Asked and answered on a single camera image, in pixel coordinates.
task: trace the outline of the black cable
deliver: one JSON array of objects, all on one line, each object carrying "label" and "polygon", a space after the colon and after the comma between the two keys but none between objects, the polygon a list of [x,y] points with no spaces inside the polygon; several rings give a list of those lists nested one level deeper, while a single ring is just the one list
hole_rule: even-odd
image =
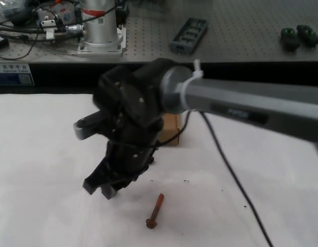
[{"label": "black cable", "polygon": [[56,16],[56,14],[53,11],[51,11],[49,9],[45,9],[45,8],[41,8],[41,9],[42,10],[46,10],[47,12],[51,13],[54,16],[54,20],[57,21],[57,16]]},{"label": "black cable", "polygon": [[22,58],[27,57],[27,56],[31,53],[31,51],[32,51],[32,49],[33,49],[33,47],[34,47],[34,45],[36,44],[36,41],[37,41],[37,39],[38,39],[38,36],[39,36],[39,33],[37,33],[37,36],[36,36],[36,38],[34,39],[34,41],[33,41],[32,45],[31,45],[29,51],[28,51],[25,55],[23,55],[23,56],[21,56],[21,57],[18,57],[18,58],[5,58],[5,57],[2,57],[2,56],[0,56],[0,58],[1,58],[1,59],[5,59],[5,60],[15,61],[15,60],[19,60],[19,59],[22,59]]},{"label": "black cable", "polygon": [[174,135],[173,137],[169,138],[168,140],[166,140],[164,142],[157,141],[156,144],[154,144],[154,145],[139,145],[139,144],[132,144],[132,143],[122,143],[122,142],[119,142],[116,140],[110,140],[110,142],[112,142],[114,144],[126,146],[126,147],[132,147],[132,148],[135,148],[135,147],[137,147],[137,148],[159,148],[163,145],[166,145],[166,144],[172,142],[173,140],[178,138],[185,131],[185,129],[189,123],[190,114],[191,114],[191,111],[188,111],[186,114],[185,123],[184,123],[182,129],[176,135]]},{"label": "black cable", "polygon": [[262,223],[262,221],[261,221],[261,219],[260,219],[260,216],[259,216],[258,213],[257,213],[257,210],[256,210],[256,208],[255,208],[253,202],[251,201],[250,197],[249,197],[248,194],[246,193],[245,189],[242,187],[242,185],[241,185],[241,183],[240,183],[240,181],[239,181],[237,175],[235,174],[233,168],[231,167],[229,161],[227,160],[227,158],[226,158],[226,156],[225,156],[225,154],[224,154],[224,152],[223,152],[223,150],[222,150],[222,147],[221,147],[221,145],[220,145],[220,143],[219,143],[219,141],[218,141],[218,139],[217,139],[217,137],[216,137],[216,134],[215,134],[215,132],[214,132],[213,127],[211,126],[211,124],[210,124],[208,118],[206,117],[206,115],[205,115],[203,112],[199,112],[199,113],[200,113],[200,115],[204,118],[204,120],[205,120],[205,122],[206,122],[206,124],[207,124],[207,126],[208,126],[208,129],[209,129],[209,131],[210,131],[210,134],[211,134],[211,136],[212,136],[212,138],[213,138],[213,140],[214,140],[214,142],[215,142],[215,144],[216,144],[216,146],[217,146],[217,149],[218,149],[218,151],[219,151],[219,153],[220,153],[220,155],[221,155],[221,157],[222,157],[222,159],[223,159],[223,161],[224,161],[226,167],[228,168],[228,170],[229,170],[229,172],[231,173],[232,177],[234,178],[236,184],[238,185],[238,187],[239,187],[241,193],[243,194],[243,196],[245,197],[245,199],[246,199],[246,201],[248,202],[249,206],[251,207],[251,209],[252,209],[252,211],[253,211],[253,214],[254,214],[254,216],[255,216],[255,218],[256,218],[256,221],[257,221],[259,227],[261,228],[261,231],[262,231],[262,233],[263,233],[263,235],[264,235],[264,237],[265,237],[265,239],[266,239],[268,245],[269,245],[270,247],[273,247],[273,244],[272,244],[271,239],[270,239],[270,237],[269,237],[269,235],[268,235],[268,233],[267,233],[267,230],[265,229],[265,227],[264,227],[264,225],[263,225],[263,223]]},{"label": "black cable", "polygon": [[[104,13],[102,15],[95,16],[95,17],[92,17],[92,18],[88,18],[86,20],[82,20],[81,22],[74,22],[74,23],[70,23],[70,24],[66,24],[66,25],[64,25],[64,24],[53,25],[53,26],[48,26],[46,28],[60,28],[60,27],[64,27],[64,26],[73,26],[73,25],[77,25],[77,24],[86,23],[86,22],[93,21],[95,19],[101,18],[101,17],[105,16],[106,14],[112,12],[115,9],[116,9],[116,7],[114,6],[113,8],[109,9],[108,11],[104,11]],[[4,23],[0,23],[0,26],[7,27],[7,28],[1,28],[0,27],[0,31],[25,32],[25,33],[33,33],[34,32],[34,30],[31,30],[31,29],[28,29],[28,30],[24,29],[25,31],[22,31],[23,28],[21,28],[21,27],[14,27],[14,26],[6,25]]]}]

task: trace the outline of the white tablecloth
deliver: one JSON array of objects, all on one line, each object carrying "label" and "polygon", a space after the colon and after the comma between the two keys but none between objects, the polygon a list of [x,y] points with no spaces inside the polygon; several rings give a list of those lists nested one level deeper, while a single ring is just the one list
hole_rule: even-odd
[{"label": "white tablecloth", "polygon": [[[91,95],[0,95],[0,247],[267,246],[198,113],[180,146],[160,148],[116,197],[88,195],[83,179],[107,140],[79,141],[73,123],[96,110]],[[314,147],[210,119],[275,246],[318,246]],[[160,193],[150,230],[145,220]]]}]

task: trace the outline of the cardboard box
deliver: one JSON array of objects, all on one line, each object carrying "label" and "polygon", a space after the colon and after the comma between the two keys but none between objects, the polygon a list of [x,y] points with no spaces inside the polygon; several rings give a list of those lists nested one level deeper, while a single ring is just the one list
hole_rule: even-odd
[{"label": "cardboard box", "polygon": [[[181,129],[181,116],[175,114],[166,113],[163,116],[164,127],[160,132],[158,140],[164,142],[169,138],[172,138],[174,135],[178,134]],[[171,141],[167,146],[177,146],[180,142],[180,137]]]}]

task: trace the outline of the metal cylinder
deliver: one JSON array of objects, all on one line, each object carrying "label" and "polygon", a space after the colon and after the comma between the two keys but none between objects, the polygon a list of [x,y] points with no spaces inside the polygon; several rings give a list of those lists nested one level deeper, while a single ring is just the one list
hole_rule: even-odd
[{"label": "metal cylinder", "polygon": [[[115,6],[114,0],[81,0],[82,19],[87,20],[105,13]],[[94,46],[111,46],[119,42],[116,13],[111,11],[105,16],[84,23],[85,42]]]}]

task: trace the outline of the rusty screw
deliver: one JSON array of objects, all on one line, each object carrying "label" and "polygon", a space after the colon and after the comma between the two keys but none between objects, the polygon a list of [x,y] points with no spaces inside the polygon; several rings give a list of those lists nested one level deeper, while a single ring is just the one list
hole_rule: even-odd
[{"label": "rusty screw", "polygon": [[155,219],[158,216],[158,213],[159,213],[159,210],[160,210],[160,207],[161,207],[163,201],[164,201],[164,194],[160,193],[158,200],[157,200],[157,203],[155,204],[155,207],[154,207],[153,212],[151,214],[150,219],[146,220],[147,228],[153,229],[157,226],[157,222],[155,221]]}]

